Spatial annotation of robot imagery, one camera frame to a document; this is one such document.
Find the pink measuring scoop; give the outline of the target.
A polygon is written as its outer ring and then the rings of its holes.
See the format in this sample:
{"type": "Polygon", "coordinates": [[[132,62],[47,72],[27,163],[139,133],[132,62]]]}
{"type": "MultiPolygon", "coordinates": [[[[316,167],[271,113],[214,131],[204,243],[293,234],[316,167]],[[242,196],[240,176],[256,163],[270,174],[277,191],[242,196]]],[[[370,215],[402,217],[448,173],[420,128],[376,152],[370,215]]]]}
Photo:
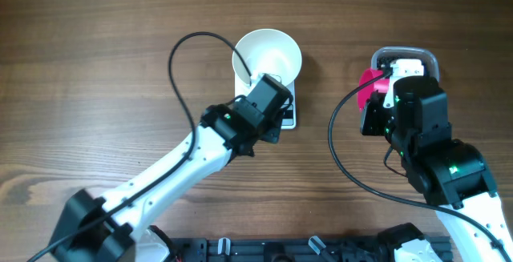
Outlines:
{"type": "MultiPolygon", "coordinates": [[[[382,74],[383,74],[383,71],[368,68],[363,72],[363,74],[359,80],[359,85],[361,86],[364,83],[367,83],[370,80],[377,78],[378,76],[380,76],[382,74]]],[[[374,82],[374,83],[370,84],[369,86],[361,89],[357,93],[357,105],[358,105],[359,111],[364,110],[366,102],[370,98],[370,96],[373,92],[377,91],[380,94],[386,94],[388,92],[389,85],[390,85],[390,79],[383,78],[383,79],[380,79],[377,82],[374,82]]]]}

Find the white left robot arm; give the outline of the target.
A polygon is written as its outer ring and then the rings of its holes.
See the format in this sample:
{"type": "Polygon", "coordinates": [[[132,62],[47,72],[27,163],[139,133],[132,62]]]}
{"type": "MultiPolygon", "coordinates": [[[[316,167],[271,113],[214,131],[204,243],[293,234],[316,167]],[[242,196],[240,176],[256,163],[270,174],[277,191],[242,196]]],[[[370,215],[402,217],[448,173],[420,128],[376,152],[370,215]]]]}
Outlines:
{"type": "Polygon", "coordinates": [[[292,94],[263,75],[247,95],[211,105],[185,140],[145,171],[94,198],[86,190],[65,204],[50,253],[58,261],[162,261],[169,251],[143,246],[147,230],[186,191],[259,141],[276,143],[292,94]]]}

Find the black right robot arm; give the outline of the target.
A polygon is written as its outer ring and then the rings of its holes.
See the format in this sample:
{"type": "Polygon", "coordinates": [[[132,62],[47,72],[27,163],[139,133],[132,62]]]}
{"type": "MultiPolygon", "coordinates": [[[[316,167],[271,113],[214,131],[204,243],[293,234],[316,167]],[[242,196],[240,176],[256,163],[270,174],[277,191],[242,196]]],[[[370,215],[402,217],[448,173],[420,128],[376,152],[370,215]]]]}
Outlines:
{"type": "Polygon", "coordinates": [[[476,147],[452,136],[446,92],[435,78],[400,78],[385,92],[358,95],[361,133],[384,136],[412,187],[450,234],[465,261],[506,261],[512,238],[497,184],[476,147]]]}

